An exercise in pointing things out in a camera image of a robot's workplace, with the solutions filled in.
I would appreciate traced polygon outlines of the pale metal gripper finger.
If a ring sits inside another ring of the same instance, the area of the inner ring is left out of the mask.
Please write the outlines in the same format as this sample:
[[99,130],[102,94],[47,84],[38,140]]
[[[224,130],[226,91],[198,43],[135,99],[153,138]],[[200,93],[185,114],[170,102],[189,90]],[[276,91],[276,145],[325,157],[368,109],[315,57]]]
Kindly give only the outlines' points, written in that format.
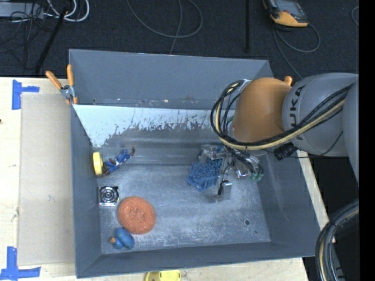
[[201,146],[200,162],[206,163],[207,160],[218,160],[224,158],[222,145],[205,144]]
[[229,200],[230,195],[231,195],[232,185],[233,185],[232,182],[228,180],[223,180],[219,185],[216,199],[219,201]]

